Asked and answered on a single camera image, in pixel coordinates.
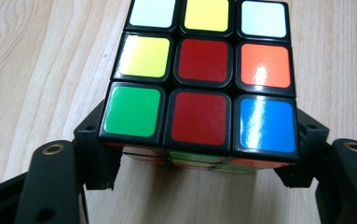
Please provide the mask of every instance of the wood grain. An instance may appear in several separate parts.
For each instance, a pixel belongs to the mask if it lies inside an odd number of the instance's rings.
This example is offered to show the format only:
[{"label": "wood grain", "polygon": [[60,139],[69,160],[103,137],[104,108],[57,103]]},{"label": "wood grain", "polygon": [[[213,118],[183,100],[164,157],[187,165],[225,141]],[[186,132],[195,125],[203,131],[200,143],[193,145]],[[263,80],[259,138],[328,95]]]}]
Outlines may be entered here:
[{"label": "wood grain", "polygon": [[[287,2],[298,106],[329,142],[357,139],[357,1]],[[129,3],[0,0],[0,183],[104,98]],[[91,223],[319,223],[315,187],[124,158],[116,189],[87,196]]]}]

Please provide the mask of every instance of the rubik's cube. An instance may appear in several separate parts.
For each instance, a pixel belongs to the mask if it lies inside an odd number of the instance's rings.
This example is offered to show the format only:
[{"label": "rubik's cube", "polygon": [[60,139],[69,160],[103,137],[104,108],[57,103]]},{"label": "rubik's cube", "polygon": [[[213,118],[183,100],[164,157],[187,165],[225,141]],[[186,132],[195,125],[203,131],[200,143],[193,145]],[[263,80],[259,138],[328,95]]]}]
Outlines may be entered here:
[{"label": "rubik's cube", "polygon": [[288,5],[132,0],[99,139],[139,161],[246,173],[298,162]]}]

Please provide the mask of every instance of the wooden surface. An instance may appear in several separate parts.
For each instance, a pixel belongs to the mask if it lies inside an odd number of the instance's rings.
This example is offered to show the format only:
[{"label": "wooden surface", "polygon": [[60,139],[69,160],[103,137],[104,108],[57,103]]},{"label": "wooden surface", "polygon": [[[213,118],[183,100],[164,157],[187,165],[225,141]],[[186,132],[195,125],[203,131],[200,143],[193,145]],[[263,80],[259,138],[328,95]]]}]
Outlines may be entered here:
[{"label": "wooden surface", "polygon": [[[0,182],[104,98],[129,2],[0,0]],[[357,1],[287,2],[298,106],[329,142],[357,139]],[[319,223],[315,187],[124,158],[116,189],[87,196],[91,223]]]}]

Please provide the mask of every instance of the blue sticker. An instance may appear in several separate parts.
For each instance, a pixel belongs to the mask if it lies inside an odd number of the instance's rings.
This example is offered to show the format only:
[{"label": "blue sticker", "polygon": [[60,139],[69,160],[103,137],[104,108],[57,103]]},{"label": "blue sticker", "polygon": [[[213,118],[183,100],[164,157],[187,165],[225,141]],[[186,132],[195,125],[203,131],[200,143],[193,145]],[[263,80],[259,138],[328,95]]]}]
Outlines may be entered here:
[{"label": "blue sticker", "polygon": [[295,151],[292,106],[282,101],[243,99],[240,104],[240,143],[249,149]]}]

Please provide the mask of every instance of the screw hole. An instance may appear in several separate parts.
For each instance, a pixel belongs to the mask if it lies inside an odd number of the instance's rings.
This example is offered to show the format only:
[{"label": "screw hole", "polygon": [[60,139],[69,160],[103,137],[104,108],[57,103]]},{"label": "screw hole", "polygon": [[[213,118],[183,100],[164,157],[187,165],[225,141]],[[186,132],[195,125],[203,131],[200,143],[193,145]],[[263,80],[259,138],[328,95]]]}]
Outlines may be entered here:
[{"label": "screw hole", "polygon": [[88,126],[88,127],[86,127],[86,130],[87,130],[87,131],[94,130],[94,126]]},{"label": "screw hole", "polygon": [[346,142],[346,143],[344,143],[344,146],[345,146],[346,148],[348,148],[349,150],[352,150],[352,151],[357,152],[357,143]]},{"label": "screw hole", "polygon": [[51,208],[43,208],[36,215],[35,219],[38,222],[47,222],[52,220],[56,216],[56,211]]},{"label": "screw hole", "polygon": [[64,148],[63,145],[52,145],[52,146],[48,146],[46,147],[42,152],[45,154],[45,155],[53,155],[53,154],[56,154],[56,153],[59,153],[60,151],[62,151],[62,149]]},{"label": "screw hole", "polygon": [[313,124],[308,124],[307,127],[310,129],[317,129],[317,126],[315,126]]}]

